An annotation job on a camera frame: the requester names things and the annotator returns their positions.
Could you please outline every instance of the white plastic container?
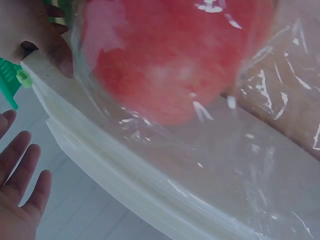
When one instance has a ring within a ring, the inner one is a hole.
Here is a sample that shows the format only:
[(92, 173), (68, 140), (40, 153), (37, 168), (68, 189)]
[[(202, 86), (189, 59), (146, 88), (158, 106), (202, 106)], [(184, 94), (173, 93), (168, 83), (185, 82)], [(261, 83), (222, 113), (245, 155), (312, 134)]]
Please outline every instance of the white plastic container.
[[(235, 117), (218, 99), (209, 109), (216, 134), (201, 136), (212, 149), (181, 160), (171, 143), (153, 147), (106, 128), (77, 82), (40, 52), (22, 67), (62, 150), (173, 240), (320, 239), (320, 163), (245, 110), (238, 108)], [(207, 127), (195, 122), (171, 133), (188, 141)]]

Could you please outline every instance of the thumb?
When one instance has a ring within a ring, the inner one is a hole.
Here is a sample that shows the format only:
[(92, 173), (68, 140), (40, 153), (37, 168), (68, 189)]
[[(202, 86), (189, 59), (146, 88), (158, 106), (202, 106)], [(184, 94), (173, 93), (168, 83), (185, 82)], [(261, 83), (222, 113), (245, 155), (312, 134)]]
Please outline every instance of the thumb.
[(72, 78), (74, 74), (72, 51), (67, 42), (55, 30), (50, 21), (44, 17), (39, 19), (40, 25), (33, 32), (32, 43), (44, 52), (48, 60), (57, 67), (63, 75)]

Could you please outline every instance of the fingernail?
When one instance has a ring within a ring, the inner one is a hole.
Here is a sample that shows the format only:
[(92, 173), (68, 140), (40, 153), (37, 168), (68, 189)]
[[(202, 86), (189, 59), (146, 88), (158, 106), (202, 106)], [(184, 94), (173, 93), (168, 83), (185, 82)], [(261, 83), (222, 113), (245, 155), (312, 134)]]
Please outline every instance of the fingernail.
[(66, 59), (60, 64), (60, 70), (67, 78), (74, 77), (74, 65), (71, 59)]
[(8, 120), (0, 114), (0, 129), (5, 128), (8, 125)]

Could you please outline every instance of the finger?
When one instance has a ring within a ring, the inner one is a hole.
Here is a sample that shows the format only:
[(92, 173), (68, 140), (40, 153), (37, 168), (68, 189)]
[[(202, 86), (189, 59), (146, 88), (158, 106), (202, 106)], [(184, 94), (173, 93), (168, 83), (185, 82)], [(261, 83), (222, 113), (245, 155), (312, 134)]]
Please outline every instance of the finger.
[(66, 16), (65, 11), (51, 4), (45, 4), (45, 10), (49, 17), (64, 18)]
[(66, 77), (71, 78), (74, 73), (71, 49), (47, 18), (43, 17), (39, 21), (41, 24), (35, 27), (29, 42), (43, 51), (49, 61)]
[(0, 190), (16, 205), (21, 202), (25, 195), (30, 179), (35, 172), (40, 153), (41, 150), (38, 145), (30, 145), (18, 167)]
[(38, 50), (36, 45), (28, 41), (24, 41), (23, 43), (21, 43), (21, 47), (24, 50), (30, 50), (30, 51)]
[(8, 57), (9, 60), (13, 64), (20, 65), (21, 61), (26, 57), (25, 50), (18, 45), (12, 52), (12, 54)]
[(66, 25), (62, 25), (59, 23), (52, 23), (54, 29), (58, 32), (58, 34), (64, 34), (69, 31), (69, 28)]
[[(66, 25), (62, 25), (59, 23), (52, 23), (54, 29), (61, 35), (68, 32), (69, 28)], [(37, 46), (31, 42), (24, 41), (21, 43), (21, 47), (24, 49), (25, 57), (30, 55), (33, 51), (38, 50)]]
[(3, 186), (31, 140), (27, 131), (20, 132), (0, 153), (0, 187)]
[(16, 119), (17, 113), (14, 110), (9, 110), (0, 114), (0, 139), (7, 133), (11, 125)]
[(51, 191), (51, 173), (48, 170), (41, 172), (35, 188), (25, 203), (21, 207), (34, 220), (36, 226), (39, 225), (40, 220), (45, 212), (48, 199)]

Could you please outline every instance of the green plastic clip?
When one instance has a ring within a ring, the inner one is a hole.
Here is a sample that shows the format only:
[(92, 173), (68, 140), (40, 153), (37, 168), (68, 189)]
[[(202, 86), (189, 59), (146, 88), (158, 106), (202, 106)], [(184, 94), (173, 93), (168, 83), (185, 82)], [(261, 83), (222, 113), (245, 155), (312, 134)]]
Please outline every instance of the green plastic clip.
[(19, 70), (17, 73), (16, 73), (16, 78), (18, 79), (19, 83), (22, 84), (22, 86), (25, 88), (25, 89), (29, 89), (32, 87), (32, 79), (30, 78), (29, 74), (26, 73), (24, 70)]
[(0, 58), (0, 90), (14, 110), (19, 108), (14, 100), (15, 94), (21, 86), (16, 77), (19, 70), (21, 70), (21, 66), (14, 65)]

